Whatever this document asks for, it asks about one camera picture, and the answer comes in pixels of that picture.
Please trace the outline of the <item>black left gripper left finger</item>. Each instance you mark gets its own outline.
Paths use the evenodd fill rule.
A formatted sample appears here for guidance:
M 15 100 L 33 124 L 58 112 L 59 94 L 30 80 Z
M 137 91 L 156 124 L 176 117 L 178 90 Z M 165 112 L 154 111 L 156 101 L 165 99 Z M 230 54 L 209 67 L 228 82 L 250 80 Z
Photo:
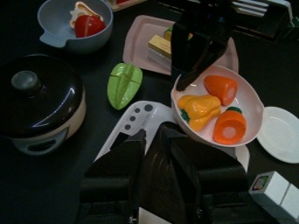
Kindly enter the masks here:
M 145 154 L 139 129 L 91 164 L 79 184 L 78 224 L 135 224 L 138 174 Z

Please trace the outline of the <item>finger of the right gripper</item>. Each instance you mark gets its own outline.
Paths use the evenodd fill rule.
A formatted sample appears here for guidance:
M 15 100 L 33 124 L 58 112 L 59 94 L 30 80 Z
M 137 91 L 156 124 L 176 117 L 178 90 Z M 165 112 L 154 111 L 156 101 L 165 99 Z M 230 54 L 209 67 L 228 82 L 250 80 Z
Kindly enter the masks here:
M 196 80 L 200 73 L 213 64 L 221 57 L 228 47 L 228 43 L 221 40 L 204 39 L 186 43 L 182 48 L 184 54 L 180 62 L 185 62 L 184 66 L 174 66 L 177 77 L 176 90 L 182 91 Z
M 188 73 L 197 58 L 197 33 L 176 22 L 172 26 L 172 77 Z

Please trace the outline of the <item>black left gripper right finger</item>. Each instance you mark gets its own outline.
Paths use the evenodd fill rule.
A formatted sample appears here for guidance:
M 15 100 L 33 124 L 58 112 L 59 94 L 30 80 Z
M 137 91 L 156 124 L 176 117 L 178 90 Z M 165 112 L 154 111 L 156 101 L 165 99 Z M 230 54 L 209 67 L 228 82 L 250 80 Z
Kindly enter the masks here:
M 170 140 L 172 159 L 194 187 L 196 224 L 248 224 L 245 171 L 221 150 L 186 137 Z

